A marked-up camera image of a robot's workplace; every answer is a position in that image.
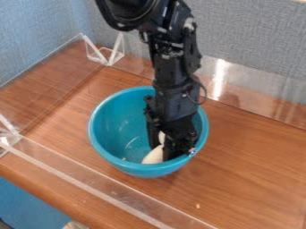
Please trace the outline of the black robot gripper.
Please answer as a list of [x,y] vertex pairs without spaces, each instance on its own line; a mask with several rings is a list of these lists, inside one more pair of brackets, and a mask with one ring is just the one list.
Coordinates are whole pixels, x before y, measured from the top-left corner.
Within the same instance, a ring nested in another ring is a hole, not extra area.
[[177,84],[152,81],[152,94],[144,96],[144,116],[150,148],[160,145],[158,132],[164,133],[162,161],[188,155],[197,142],[192,123],[199,106],[200,85],[195,79]]

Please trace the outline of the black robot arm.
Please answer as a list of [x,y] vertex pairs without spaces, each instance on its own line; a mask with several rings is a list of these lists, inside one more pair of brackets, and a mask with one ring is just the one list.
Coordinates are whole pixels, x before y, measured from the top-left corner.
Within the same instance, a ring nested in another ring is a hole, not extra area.
[[149,146],[168,161],[192,152],[197,132],[192,124],[199,92],[195,71],[200,67],[197,24],[183,0],[94,0],[108,26],[137,30],[148,45],[154,94],[144,98]]

